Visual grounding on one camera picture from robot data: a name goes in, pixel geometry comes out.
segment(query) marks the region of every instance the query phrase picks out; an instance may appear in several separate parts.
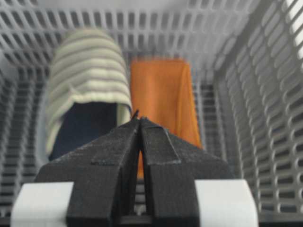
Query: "orange towel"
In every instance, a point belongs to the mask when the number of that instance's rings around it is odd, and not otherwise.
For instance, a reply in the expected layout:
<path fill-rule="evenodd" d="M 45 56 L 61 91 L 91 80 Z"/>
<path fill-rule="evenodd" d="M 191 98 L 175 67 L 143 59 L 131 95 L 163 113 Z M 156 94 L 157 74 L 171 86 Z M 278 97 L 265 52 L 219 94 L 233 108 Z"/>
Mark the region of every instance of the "orange towel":
<path fill-rule="evenodd" d="M 190 66 L 182 60 L 142 60 L 131 65 L 133 110 L 201 147 Z M 140 154 L 138 177 L 143 177 Z"/>

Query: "black foam pad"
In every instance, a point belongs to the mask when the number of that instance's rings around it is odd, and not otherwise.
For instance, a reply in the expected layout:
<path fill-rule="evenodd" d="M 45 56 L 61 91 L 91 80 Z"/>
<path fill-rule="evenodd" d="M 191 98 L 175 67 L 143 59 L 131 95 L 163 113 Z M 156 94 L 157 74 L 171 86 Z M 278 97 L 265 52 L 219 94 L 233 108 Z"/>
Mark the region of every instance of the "black foam pad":
<path fill-rule="evenodd" d="M 139 120 L 43 166 L 36 182 L 74 182 L 68 226 L 112 226 L 134 207 Z"/>

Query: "dark blue fabric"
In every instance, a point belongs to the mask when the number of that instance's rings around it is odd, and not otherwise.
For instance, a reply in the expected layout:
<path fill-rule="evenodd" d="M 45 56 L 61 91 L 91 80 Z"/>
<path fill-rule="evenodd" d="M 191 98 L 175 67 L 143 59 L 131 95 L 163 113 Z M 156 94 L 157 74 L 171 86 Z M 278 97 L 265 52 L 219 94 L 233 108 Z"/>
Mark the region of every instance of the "dark blue fabric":
<path fill-rule="evenodd" d="M 91 102 L 74 104 L 64 115 L 50 155 L 54 160 L 109 133 L 117 125 L 117 104 Z"/>

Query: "striped towel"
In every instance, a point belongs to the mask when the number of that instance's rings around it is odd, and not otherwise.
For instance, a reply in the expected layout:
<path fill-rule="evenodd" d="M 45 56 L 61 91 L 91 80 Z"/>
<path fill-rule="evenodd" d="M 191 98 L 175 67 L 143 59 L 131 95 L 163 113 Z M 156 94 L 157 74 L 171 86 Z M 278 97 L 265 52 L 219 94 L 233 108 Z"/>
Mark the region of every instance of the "striped towel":
<path fill-rule="evenodd" d="M 89 134 L 81 127 L 90 124 L 87 127 L 98 125 L 102 128 L 99 120 L 104 117 L 109 121 L 108 117 L 114 116 L 116 127 L 129 121 L 131 110 L 129 78 L 120 47 L 101 30 L 84 29 L 69 34 L 55 51 L 50 67 L 45 111 L 47 155 L 56 148 L 54 145 L 59 131 L 63 130 L 62 125 L 65 125 L 64 121 L 69 122 L 67 118 L 73 120 L 66 126 L 70 129 L 64 132 L 75 133 L 62 137 L 61 142 L 70 140 L 69 143 L 74 141 L 81 145 L 79 141 Z"/>

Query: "gray plastic basket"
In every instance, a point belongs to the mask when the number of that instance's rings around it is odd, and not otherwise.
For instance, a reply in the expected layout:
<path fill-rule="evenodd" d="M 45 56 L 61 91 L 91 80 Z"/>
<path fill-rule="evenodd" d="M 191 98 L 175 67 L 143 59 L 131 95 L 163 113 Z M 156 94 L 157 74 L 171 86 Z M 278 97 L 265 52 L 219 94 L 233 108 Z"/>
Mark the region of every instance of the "gray plastic basket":
<path fill-rule="evenodd" d="M 41 164 L 35 130 L 53 50 L 88 26 L 128 63 L 187 60 L 205 149 L 248 180 L 260 221 L 303 221 L 302 2 L 0 0 L 0 217 Z"/>

